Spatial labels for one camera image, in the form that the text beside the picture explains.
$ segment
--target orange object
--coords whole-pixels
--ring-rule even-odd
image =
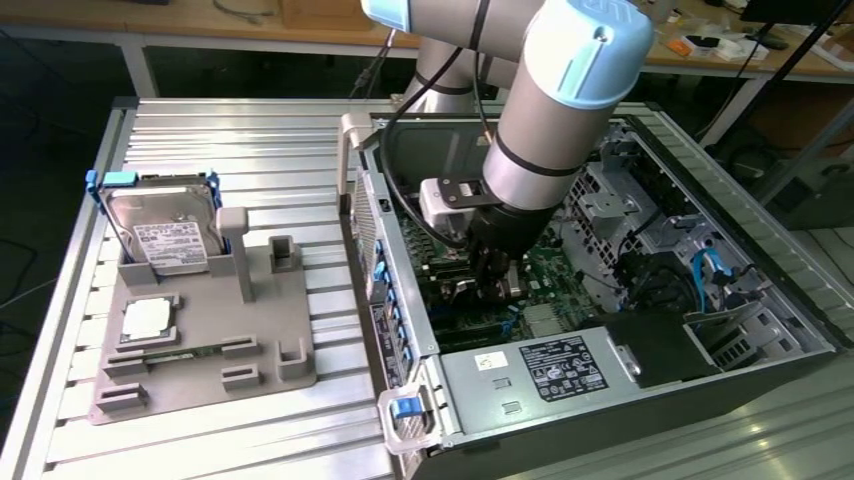
[[[691,54],[691,47],[688,47],[680,38],[673,38],[667,42],[667,48],[676,52],[683,57]]]
[[[358,0],[280,0],[286,28],[312,30],[370,30],[373,22],[361,12]]]

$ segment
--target wooden desk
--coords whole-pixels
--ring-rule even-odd
[[[278,12],[276,0],[229,0],[245,11]],[[172,0],[166,6],[143,5],[129,0],[29,0],[0,2],[0,23],[57,28],[82,28],[114,32],[192,35],[204,37],[314,42],[341,45],[381,45],[388,29],[372,30],[288,29],[281,16],[258,17],[260,25],[218,11],[210,0]],[[417,48],[413,35],[397,35],[394,46]]]
[[[278,11],[277,0],[225,1],[245,11]],[[725,17],[732,30],[740,30],[741,22],[728,10],[708,6],[701,0],[679,0],[677,6],[687,16],[716,23]],[[168,6],[142,5],[129,0],[0,0],[0,28],[13,37],[117,45],[139,97],[157,96],[143,54],[146,46],[372,56],[388,32],[380,25],[366,31],[297,30],[284,27],[280,16],[261,17],[260,20],[260,25],[252,25],[220,12],[210,0],[172,0]],[[716,57],[680,57],[661,44],[676,26],[659,25],[656,30],[657,39],[647,56],[644,71],[699,76],[735,75],[740,62],[725,62]],[[741,76],[749,80],[708,129],[700,142],[703,145],[713,143],[725,132],[801,41],[796,35],[776,30],[775,33],[791,46],[784,51],[771,51],[761,62],[747,67]],[[416,36],[396,35],[393,45],[390,56],[414,58]],[[839,70],[812,53],[804,56],[787,79],[854,83],[851,73]]]
[[[679,10],[685,14],[685,18],[695,17],[707,19],[711,23],[716,24],[723,24],[723,19],[725,18],[728,20],[729,29],[733,32],[740,32],[743,26],[751,26],[755,28],[761,26],[756,23],[741,22],[737,15],[729,10],[721,7],[712,7],[701,0],[679,0],[676,5]],[[716,56],[703,59],[685,58],[677,55],[663,45],[663,42],[665,42],[665,40],[676,33],[677,29],[679,27],[675,24],[656,25],[656,41],[647,56],[647,64],[719,70],[723,72],[731,72],[729,75],[733,75],[741,66],[741,61],[727,62]],[[779,28],[775,28],[772,33],[785,40],[788,48],[785,50],[771,50],[764,60],[760,62],[749,62],[749,65],[747,65],[747,68],[744,69],[744,74],[741,75],[747,78],[756,75],[765,75],[768,73],[772,74],[788,59],[788,56],[797,45],[803,42],[803,37]],[[835,77],[841,83],[854,82],[854,74],[839,70],[811,52],[807,53],[800,62],[797,62],[791,75],[793,77],[799,77],[799,79],[804,81],[816,81],[807,77],[821,77],[823,81],[832,83],[832,79]]]
[[[234,5],[246,11],[277,11],[276,0],[240,0]],[[720,22],[729,19],[732,29],[739,29],[737,16],[724,8],[705,5],[700,0],[680,0],[679,8],[688,15]],[[73,28],[126,32],[139,34],[197,36],[218,39],[304,42],[332,45],[381,45],[388,29],[380,25],[366,31],[297,30],[286,29],[278,15],[260,17],[261,24],[252,25],[241,18],[220,12],[210,0],[172,0],[168,6],[142,5],[127,0],[29,0],[0,2],[0,24],[30,25],[38,27]],[[676,30],[675,25],[660,25],[659,38],[667,38]],[[745,76],[773,72],[785,61],[793,46],[800,42],[796,35],[776,32],[792,45],[784,51],[771,51],[761,62],[752,62]],[[418,38],[400,34],[394,37],[394,47],[417,48]],[[725,62],[716,57],[695,59],[680,57],[660,41],[656,41],[647,57],[652,71],[681,73],[689,69],[703,70],[700,74],[728,76],[740,66],[739,62]],[[792,72],[797,76],[849,77],[820,57],[808,54]]]

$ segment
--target aluminum extrusion table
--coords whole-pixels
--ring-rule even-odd
[[[186,173],[213,168],[224,204],[249,208],[246,245],[278,234],[293,235],[302,244],[320,381],[304,390],[89,425],[85,414],[118,245],[86,199],[9,429],[0,478],[393,477],[334,208],[338,117],[389,108],[384,101],[156,99],[113,110],[95,161],[99,171]],[[617,113],[640,117],[725,203],[731,185],[675,124],[641,104],[623,104]],[[763,247],[772,249],[779,225],[761,215],[757,204],[731,208]],[[776,252],[796,281],[813,281],[820,267],[797,260],[796,253]],[[821,299],[821,308],[835,312],[849,332],[849,293],[828,286],[819,282],[809,295]],[[513,478],[851,478],[851,367],[851,359],[840,359],[720,418]]]

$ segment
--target warning label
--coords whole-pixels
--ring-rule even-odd
[[[206,262],[198,224],[194,222],[134,225],[133,231],[153,268]]]
[[[581,337],[518,348],[538,396],[546,402],[608,388]]]

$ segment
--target motherboard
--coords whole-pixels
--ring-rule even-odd
[[[473,285],[468,252],[445,247],[405,217],[400,227],[441,352],[556,335],[600,313],[553,228],[522,258],[525,298],[492,305],[464,301],[474,294],[474,289],[465,290],[466,283]]]

